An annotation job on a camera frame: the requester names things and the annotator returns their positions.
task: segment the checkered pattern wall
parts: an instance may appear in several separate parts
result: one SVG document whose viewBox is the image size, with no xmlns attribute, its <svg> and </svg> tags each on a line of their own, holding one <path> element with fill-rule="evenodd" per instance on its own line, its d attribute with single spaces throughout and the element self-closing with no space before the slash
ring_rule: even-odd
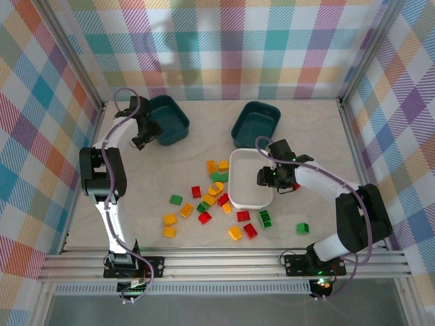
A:
<svg viewBox="0 0 435 326">
<path fill-rule="evenodd" d="M 435 317 L 435 0 L 408 0 L 347 108 Z"/>
<path fill-rule="evenodd" d="M 204 100 L 337 97 L 389 1 L 60 2 L 50 0 L 100 90 Z"/>
<path fill-rule="evenodd" d="M 0 1 L 0 325 L 24 325 L 97 110 L 31 0 Z"/>
</svg>

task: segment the green lego brick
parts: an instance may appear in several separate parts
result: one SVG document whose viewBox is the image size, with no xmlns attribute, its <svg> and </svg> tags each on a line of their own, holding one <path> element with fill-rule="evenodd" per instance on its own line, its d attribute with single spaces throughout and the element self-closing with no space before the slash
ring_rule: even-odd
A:
<svg viewBox="0 0 435 326">
<path fill-rule="evenodd" d="M 207 212 L 209 208 L 210 205 L 208 205 L 206 202 L 201 202 L 196 209 L 198 210 L 198 212 L 204 213 Z"/>
<path fill-rule="evenodd" d="M 218 181 L 220 181 L 220 174 L 217 173 L 217 172 L 211 173 L 211 174 L 210 174 L 210 177 L 211 177 L 211 180 L 212 180 L 213 182 L 218 182 Z"/>
<path fill-rule="evenodd" d="M 220 182 L 228 182 L 228 172 L 221 173 Z"/>
<path fill-rule="evenodd" d="M 298 224 L 296 224 L 296 233 L 297 234 L 308 234 L 308 233 L 310 233 L 310 227 L 306 223 L 298 223 Z"/>
<path fill-rule="evenodd" d="M 258 217 L 260 218 L 260 223 L 261 223 L 263 229 L 269 228 L 272 226 L 271 217 L 269 216 L 268 211 L 258 212 Z"/>
<path fill-rule="evenodd" d="M 178 195 L 172 195 L 171 199 L 169 200 L 169 202 L 174 205 L 181 205 L 182 201 L 183 201 L 183 197 Z"/>
</svg>

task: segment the plaid wall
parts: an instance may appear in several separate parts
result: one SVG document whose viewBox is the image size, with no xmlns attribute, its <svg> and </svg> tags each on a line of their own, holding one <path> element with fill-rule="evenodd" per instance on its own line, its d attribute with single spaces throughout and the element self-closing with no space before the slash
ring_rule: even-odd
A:
<svg viewBox="0 0 435 326">
<path fill-rule="evenodd" d="M 407 1 L 347 110 L 435 316 L 435 0 Z"/>
<path fill-rule="evenodd" d="M 335 98 L 388 2 L 50 0 L 101 92 L 180 100 Z"/>
<path fill-rule="evenodd" d="M 0 1 L 0 325 L 24 325 L 97 110 L 31 0 Z"/>
</svg>

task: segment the white table surface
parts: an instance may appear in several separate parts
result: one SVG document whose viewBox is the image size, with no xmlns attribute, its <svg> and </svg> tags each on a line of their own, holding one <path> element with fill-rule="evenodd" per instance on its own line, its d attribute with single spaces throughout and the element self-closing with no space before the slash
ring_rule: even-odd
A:
<svg viewBox="0 0 435 326">
<path fill-rule="evenodd" d="M 235 242 L 228 228 L 238 224 L 236 210 L 225 214 L 217 204 L 209 209 L 213 219 L 206 225 L 198 221 L 195 210 L 188 219 L 179 215 L 189 202 L 195 207 L 200 198 L 192 199 L 190 188 L 201 186 L 204 194 L 211 184 L 207 160 L 228 160 L 236 147 L 231 129 L 244 105 L 249 101 L 179 101 L 190 119 L 189 135 L 171 146 L 157 141 L 137 151 L 127 146 L 122 160 L 128 179 L 127 193 L 120 201 L 122 218 L 132 228 L 141 247 L 287 247 L 297 248 L 336 232 L 334 207 L 320 195 L 300 188 L 293 194 L 274 192 L 272 203 L 266 208 L 273 226 L 263 230 L 257 212 L 251 211 L 251 222 L 258 236 L 249 240 L 244 236 Z M 287 139 L 296 155 L 308 154 L 324 168 L 348 181 L 358 181 L 351 152 L 335 100 L 264 101 L 281 111 L 274 140 Z M 120 103 L 123 109 L 128 103 Z M 103 136 L 111 126 L 116 109 L 113 103 L 101 126 Z M 181 206 L 169 203 L 172 194 L 183 196 Z M 177 213 L 174 239 L 162 236 L 163 216 Z M 108 238 L 103 220 L 90 199 L 81 192 L 77 199 L 66 249 L 73 247 L 107 247 Z M 296 224 L 306 222 L 310 234 L 296 234 Z"/>
</svg>

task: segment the yellow lego brick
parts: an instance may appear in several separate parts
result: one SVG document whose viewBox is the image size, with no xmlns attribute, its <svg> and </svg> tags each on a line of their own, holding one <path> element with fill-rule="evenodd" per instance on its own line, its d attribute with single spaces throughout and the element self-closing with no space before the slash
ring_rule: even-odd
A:
<svg viewBox="0 0 435 326">
<path fill-rule="evenodd" d="M 216 198 L 214 198 L 210 194 L 205 194 L 203 196 L 203 202 L 206 202 L 210 207 L 212 207 L 215 204 L 215 202 L 216 202 Z"/>
<path fill-rule="evenodd" d="M 215 182 L 213 185 L 209 187 L 209 194 L 212 196 L 218 196 L 224 191 L 224 184 L 220 181 Z"/>
<path fill-rule="evenodd" d="M 177 217 L 175 216 L 174 213 L 171 213 L 163 217 L 163 221 L 166 226 L 171 226 L 177 223 Z"/>
<path fill-rule="evenodd" d="M 231 206 L 229 205 L 229 203 L 223 204 L 222 208 L 224 209 L 225 213 L 231 213 Z"/>
<path fill-rule="evenodd" d="M 220 161 L 219 163 L 217 163 L 217 170 L 220 172 L 226 172 L 230 169 L 230 165 L 228 163 L 227 160 L 225 161 Z"/>
<path fill-rule="evenodd" d="M 190 216 L 190 214 L 192 214 L 193 210 L 194 207 L 191 204 L 187 203 L 186 205 L 184 205 L 182 210 L 180 210 L 179 214 L 185 219 L 187 219 Z"/>
<path fill-rule="evenodd" d="M 211 173 L 217 172 L 215 161 L 207 161 L 207 169 L 209 170 L 209 175 Z"/>
<path fill-rule="evenodd" d="M 167 236 L 168 238 L 174 238 L 177 234 L 177 230 L 174 228 L 171 228 L 170 226 L 165 226 L 163 230 L 163 235 Z"/>
<path fill-rule="evenodd" d="M 228 233 L 234 241 L 240 240 L 242 237 L 242 231 L 240 231 L 237 225 L 234 225 L 232 228 L 230 228 Z"/>
</svg>

